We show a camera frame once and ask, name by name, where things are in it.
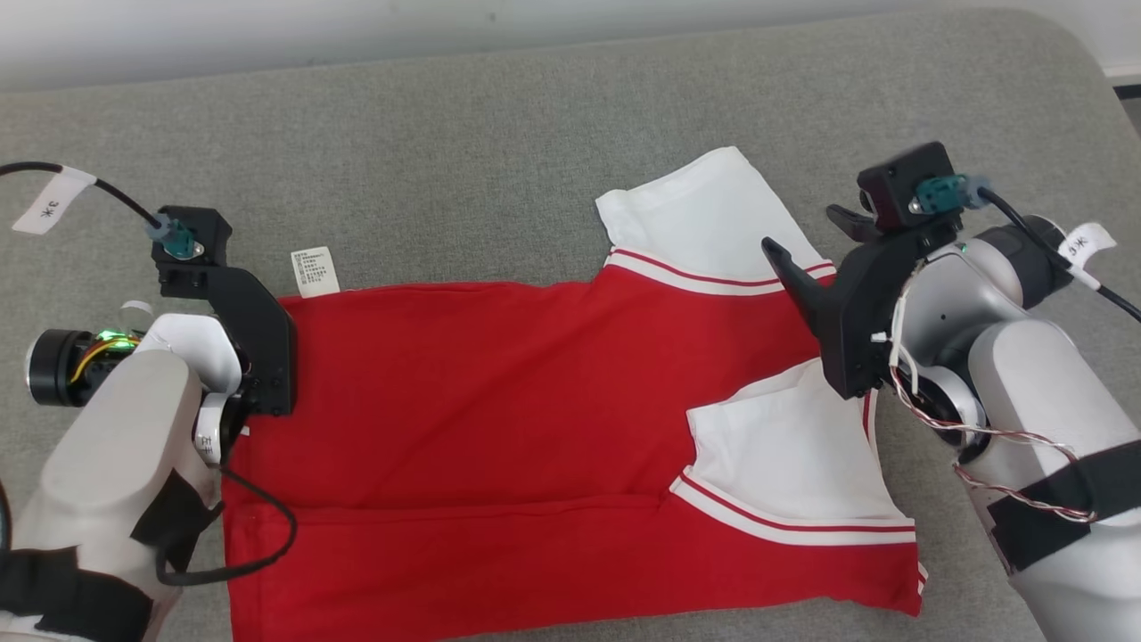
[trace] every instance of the gray table surface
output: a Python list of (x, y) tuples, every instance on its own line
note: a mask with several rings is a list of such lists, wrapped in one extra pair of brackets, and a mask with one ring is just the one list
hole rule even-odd
[[(1027, 213), (1095, 219), (1122, 247), (1091, 270), (1141, 300), (1141, 141), (1100, 68), (1062, 29), (1006, 10), (911, 13), (531, 52), (403, 60), (129, 87), (0, 95), (0, 162), (50, 160), (149, 206), (209, 205), (234, 225), (232, 263), (296, 292), (289, 252), (332, 250), (341, 285), (590, 278), (607, 249), (593, 198), (737, 145), (809, 239), (856, 203), (855, 174), (930, 139)], [(15, 220), (44, 176), (0, 181)], [(997, 222), (972, 213), (969, 228)], [(24, 352), (49, 327), (113, 324), (130, 298), (161, 310), (147, 241), (89, 192), (42, 237), (0, 233), (0, 478), (17, 507), (75, 413), (40, 408)], [(1043, 306), (1133, 417), (1138, 328), (1089, 291)], [(948, 469), (896, 404), (880, 454), (931, 572), (917, 619), (817, 600), (764, 610), (594, 623), (487, 640), (1039, 640)], [(220, 561), (210, 531), (196, 567)], [(383, 639), (383, 623), (377, 623)], [(226, 640), (225, 587), (191, 590), (162, 639)]]

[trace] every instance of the clothing tag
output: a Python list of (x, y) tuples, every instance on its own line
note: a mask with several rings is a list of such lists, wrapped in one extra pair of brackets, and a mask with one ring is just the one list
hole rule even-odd
[(341, 291), (337, 282), (337, 270), (333, 269), (333, 255), (329, 247), (310, 247), (298, 250), (293, 257), (293, 275), (301, 298), (319, 296)]

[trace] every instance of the white sleeve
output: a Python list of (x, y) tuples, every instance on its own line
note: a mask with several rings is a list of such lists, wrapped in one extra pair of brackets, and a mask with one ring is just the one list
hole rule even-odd
[(597, 200), (615, 247), (687, 274), (756, 282), (776, 274), (761, 251), (772, 236), (801, 267), (826, 262), (737, 147), (706, 153), (633, 189)]

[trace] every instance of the black strap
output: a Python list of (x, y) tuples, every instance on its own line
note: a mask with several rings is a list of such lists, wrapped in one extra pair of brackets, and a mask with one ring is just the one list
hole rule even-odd
[(92, 642), (139, 642), (152, 600), (108, 575), (80, 570), (75, 548), (0, 551), (0, 610), (42, 615), (35, 628)]
[[(1095, 511), (1099, 520), (1141, 507), (1141, 441), (1083, 457), (1021, 493), (1054, 506)], [(995, 521), (990, 531), (995, 544), (1018, 571), (1090, 535), (1090, 525), (1063, 520), (1013, 497), (987, 511)]]
[(171, 471), (159, 495), (135, 523), (131, 539), (159, 548), (178, 572), (191, 566), (202, 534), (221, 514), (222, 503), (207, 509), (202, 498), (177, 471)]

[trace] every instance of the green led light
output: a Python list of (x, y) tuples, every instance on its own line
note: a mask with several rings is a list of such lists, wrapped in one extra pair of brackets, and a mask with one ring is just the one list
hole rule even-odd
[(103, 332), (100, 332), (99, 334), (97, 334), (95, 336), (95, 339), (99, 340), (100, 342), (107, 342), (107, 341), (111, 341), (111, 340), (118, 340), (118, 339), (124, 339), (124, 338), (127, 338), (127, 335), (124, 335), (124, 334), (122, 334), (122, 333), (120, 333), (118, 331), (103, 331)]

